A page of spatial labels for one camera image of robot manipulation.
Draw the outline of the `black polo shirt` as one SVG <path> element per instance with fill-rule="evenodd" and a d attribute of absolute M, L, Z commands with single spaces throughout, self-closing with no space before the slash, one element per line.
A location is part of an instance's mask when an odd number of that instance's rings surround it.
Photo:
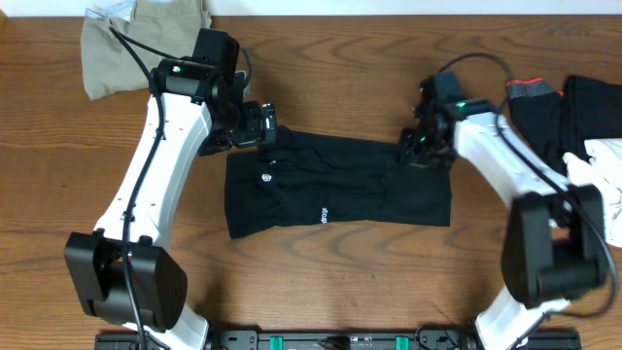
<path fill-rule="evenodd" d="M 282 126 L 276 143 L 227 157 L 229 235 L 354 221 L 449 226 L 449 173 L 398 157 L 397 144 Z"/>

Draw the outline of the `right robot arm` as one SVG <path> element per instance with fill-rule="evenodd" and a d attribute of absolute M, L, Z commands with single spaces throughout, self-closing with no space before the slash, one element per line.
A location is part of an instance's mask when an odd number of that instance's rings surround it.
<path fill-rule="evenodd" d="M 401 136 L 409 165 L 448 170 L 469 161 L 509 211 L 501 253 L 503 287 L 462 332 L 459 349 L 526 349 L 538 326 L 609 283 L 618 286 L 605 244 L 602 195 L 552 170 L 487 99 L 464 96 L 456 75 L 420 84 L 418 124 Z"/>

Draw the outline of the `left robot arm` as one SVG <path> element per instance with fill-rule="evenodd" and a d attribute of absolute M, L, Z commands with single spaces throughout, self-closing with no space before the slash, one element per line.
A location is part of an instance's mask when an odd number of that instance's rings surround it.
<path fill-rule="evenodd" d="M 191 55 L 146 69 L 150 99 L 137 149 L 90 233 L 72 233 L 64 259 L 86 315 L 135 331 L 122 349 L 214 349 L 208 321 L 187 303 L 187 274 L 170 256 L 172 226 L 193 161 L 272 144 L 276 112 L 248 99 L 247 52 L 202 28 Z"/>

